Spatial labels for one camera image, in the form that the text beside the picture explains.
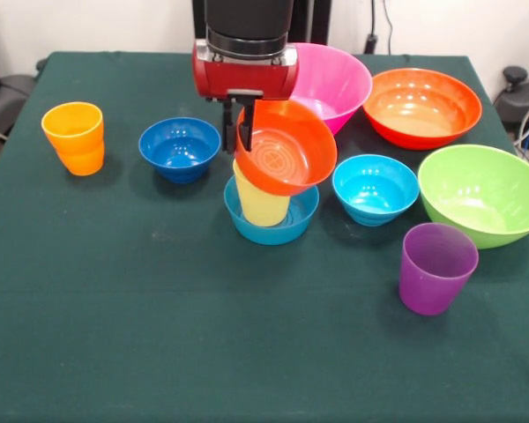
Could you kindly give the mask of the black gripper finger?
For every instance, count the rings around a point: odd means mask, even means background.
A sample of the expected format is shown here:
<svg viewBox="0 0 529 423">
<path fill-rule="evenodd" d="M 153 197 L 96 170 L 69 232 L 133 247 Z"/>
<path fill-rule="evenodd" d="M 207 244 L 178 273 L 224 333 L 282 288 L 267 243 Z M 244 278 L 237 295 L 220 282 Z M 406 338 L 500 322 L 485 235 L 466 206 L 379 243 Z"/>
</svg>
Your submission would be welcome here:
<svg viewBox="0 0 529 423">
<path fill-rule="evenodd" d="M 233 121 L 233 104 L 234 100 L 226 99 L 222 104 L 222 150 L 229 153 L 235 153 L 237 127 Z"/>
<path fill-rule="evenodd" d="M 253 132 L 253 120 L 255 112 L 255 102 L 245 101 L 243 103 L 243 116 L 239 123 L 239 135 L 245 151 L 251 151 L 251 141 Z"/>
</svg>

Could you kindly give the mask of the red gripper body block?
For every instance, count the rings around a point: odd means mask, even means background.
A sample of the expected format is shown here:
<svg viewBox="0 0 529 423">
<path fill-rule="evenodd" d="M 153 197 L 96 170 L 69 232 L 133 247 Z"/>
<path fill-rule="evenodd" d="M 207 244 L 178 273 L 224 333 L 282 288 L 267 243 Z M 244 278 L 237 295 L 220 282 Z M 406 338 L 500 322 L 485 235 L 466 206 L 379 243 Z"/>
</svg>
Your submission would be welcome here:
<svg viewBox="0 0 529 423">
<path fill-rule="evenodd" d="M 208 99 L 254 96 L 286 100 L 292 95 L 299 71 L 294 44 L 288 44 L 275 57 L 244 60 L 223 56 L 212 50 L 206 40 L 197 39 L 191 59 L 197 92 Z"/>
</svg>

